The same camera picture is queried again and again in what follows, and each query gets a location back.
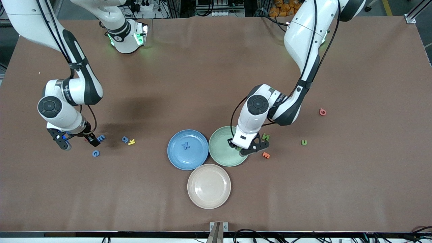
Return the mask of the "white square power strip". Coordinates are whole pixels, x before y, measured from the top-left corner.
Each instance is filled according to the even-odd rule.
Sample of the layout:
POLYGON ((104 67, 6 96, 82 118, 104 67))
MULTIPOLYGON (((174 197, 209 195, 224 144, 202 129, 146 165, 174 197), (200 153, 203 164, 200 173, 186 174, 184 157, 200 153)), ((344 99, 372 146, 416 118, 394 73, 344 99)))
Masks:
POLYGON ((132 12, 153 12, 154 8, 153 0, 136 0, 131 4, 132 12))

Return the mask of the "blue plate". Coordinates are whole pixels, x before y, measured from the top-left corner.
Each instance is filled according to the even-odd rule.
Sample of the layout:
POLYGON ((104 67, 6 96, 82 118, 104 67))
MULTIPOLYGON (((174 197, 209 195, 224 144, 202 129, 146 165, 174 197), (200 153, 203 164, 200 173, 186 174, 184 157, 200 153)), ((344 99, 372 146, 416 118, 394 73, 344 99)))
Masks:
POLYGON ((173 135, 167 146, 167 155, 171 164, 180 170, 194 170, 204 164, 209 155, 207 139, 199 131, 186 129, 173 135), (182 145, 188 142, 190 148, 182 145))

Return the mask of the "orange objects pile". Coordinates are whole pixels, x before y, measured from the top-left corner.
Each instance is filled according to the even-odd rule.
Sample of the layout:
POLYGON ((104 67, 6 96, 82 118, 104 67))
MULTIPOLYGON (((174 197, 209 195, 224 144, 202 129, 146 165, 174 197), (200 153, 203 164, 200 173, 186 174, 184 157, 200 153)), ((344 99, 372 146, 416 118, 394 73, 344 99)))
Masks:
POLYGON ((272 0, 268 16, 274 18, 295 15, 303 2, 304 0, 272 0))

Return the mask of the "beige plate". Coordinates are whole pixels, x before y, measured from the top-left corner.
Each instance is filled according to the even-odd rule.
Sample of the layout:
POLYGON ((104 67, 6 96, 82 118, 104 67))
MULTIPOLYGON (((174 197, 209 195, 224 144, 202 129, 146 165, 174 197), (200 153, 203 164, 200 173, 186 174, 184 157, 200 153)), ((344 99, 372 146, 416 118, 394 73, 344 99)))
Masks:
POLYGON ((231 194, 231 180, 228 173, 215 164, 204 164, 190 174, 188 179, 190 200, 202 209, 216 209, 222 206, 231 194))

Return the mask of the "aluminium frame corner post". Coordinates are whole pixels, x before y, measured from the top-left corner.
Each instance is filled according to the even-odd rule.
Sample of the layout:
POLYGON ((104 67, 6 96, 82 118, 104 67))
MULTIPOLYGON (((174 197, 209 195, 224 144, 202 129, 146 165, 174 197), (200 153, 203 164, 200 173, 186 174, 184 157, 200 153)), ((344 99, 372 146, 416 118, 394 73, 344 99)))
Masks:
POLYGON ((406 23, 416 23, 415 18, 417 18, 431 4, 432 0, 420 0, 416 6, 414 6, 407 14, 404 15, 406 23))

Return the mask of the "brown table cover sheet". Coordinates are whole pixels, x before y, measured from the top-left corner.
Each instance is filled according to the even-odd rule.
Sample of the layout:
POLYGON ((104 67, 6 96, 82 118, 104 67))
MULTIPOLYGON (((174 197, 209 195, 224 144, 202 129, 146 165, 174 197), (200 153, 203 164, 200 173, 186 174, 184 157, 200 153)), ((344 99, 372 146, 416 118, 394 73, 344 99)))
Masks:
POLYGON ((97 148, 75 137, 63 151, 52 140, 37 103, 47 81, 69 70, 58 51, 19 38, 0 86, 0 231, 432 225, 432 68, 415 25, 403 17, 340 23, 295 123, 261 129, 270 158, 225 168, 231 195, 205 210, 188 196, 190 171, 168 160, 170 138, 184 129, 209 138, 254 86, 289 94, 300 72, 268 20, 146 23, 146 46, 121 54, 97 21, 62 21, 103 87, 92 107, 96 134, 106 137, 97 148))

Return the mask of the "green plate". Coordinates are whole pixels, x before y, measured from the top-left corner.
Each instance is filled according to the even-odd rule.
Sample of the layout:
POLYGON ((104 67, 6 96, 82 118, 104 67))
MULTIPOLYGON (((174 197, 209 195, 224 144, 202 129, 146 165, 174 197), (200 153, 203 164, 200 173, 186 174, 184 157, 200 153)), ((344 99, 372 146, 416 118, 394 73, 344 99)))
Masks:
POLYGON ((228 139, 232 139, 230 126, 224 126, 211 135, 209 140, 209 153, 212 159, 225 167, 234 167, 243 163, 247 156, 240 156, 239 151, 228 144, 228 139))

